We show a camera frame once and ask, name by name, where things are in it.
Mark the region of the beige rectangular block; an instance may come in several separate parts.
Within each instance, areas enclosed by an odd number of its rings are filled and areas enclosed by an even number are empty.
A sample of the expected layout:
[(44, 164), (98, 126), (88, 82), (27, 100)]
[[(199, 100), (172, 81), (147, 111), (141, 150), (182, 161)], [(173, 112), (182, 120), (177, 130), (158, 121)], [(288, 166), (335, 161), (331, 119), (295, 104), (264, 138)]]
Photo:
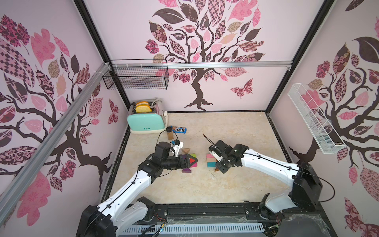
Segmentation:
[(217, 161), (215, 158), (209, 158), (206, 160), (207, 160), (207, 163), (215, 163)]

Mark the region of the natural wood triangle block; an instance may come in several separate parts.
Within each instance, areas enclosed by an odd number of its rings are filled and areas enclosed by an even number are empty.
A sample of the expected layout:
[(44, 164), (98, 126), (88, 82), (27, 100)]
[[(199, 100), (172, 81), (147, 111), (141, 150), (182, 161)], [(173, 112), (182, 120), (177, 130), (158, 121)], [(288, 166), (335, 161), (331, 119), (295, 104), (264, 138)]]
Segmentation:
[(188, 154), (190, 152), (190, 148), (183, 148), (182, 151), (184, 154)]

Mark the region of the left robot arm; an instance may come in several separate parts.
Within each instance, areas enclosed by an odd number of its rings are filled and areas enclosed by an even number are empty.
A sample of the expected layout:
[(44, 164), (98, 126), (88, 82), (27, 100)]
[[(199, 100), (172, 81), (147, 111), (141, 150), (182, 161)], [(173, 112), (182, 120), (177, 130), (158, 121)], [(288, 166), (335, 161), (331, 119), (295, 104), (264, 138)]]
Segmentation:
[(155, 204), (147, 198), (132, 201), (148, 188), (163, 170), (191, 168), (198, 161), (189, 155), (157, 157), (150, 154), (139, 164), (132, 178), (99, 205), (88, 206), (81, 215), (77, 237), (118, 237), (132, 224), (153, 217)]

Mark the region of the purple triangle block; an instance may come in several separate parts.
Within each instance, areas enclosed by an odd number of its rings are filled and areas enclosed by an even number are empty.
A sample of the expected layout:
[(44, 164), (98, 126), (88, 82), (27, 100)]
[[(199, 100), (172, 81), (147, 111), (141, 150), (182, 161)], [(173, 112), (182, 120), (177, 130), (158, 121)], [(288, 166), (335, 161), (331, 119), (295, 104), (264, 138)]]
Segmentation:
[(182, 169), (182, 173), (191, 173), (191, 169), (190, 168), (184, 168), (184, 169)]

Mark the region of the teal rectangular block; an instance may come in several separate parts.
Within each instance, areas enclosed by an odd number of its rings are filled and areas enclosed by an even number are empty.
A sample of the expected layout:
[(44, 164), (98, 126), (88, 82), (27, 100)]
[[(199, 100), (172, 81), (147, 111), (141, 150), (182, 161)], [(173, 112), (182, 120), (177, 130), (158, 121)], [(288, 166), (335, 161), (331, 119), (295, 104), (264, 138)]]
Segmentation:
[(207, 167), (216, 167), (216, 162), (207, 163)]

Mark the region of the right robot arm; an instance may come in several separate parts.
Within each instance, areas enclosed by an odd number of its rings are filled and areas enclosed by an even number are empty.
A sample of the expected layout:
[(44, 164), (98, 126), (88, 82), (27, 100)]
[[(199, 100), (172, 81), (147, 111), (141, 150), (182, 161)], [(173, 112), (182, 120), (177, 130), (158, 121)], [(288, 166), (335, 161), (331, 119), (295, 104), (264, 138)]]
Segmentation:
[(216, 158), (216, 167), (222, 173), (231, 167), (242, 166), (260, 171), (288, 186), (286, 190), (264, 195), (258, 206), (262, 219), (268, 220), (273, 215), (294, 207), (307, 212), (316, 210), (323, 185), (310, 164), (282, 162), (242, 144), (231, 147), (222, 140), (211, 145), (209, 152)]

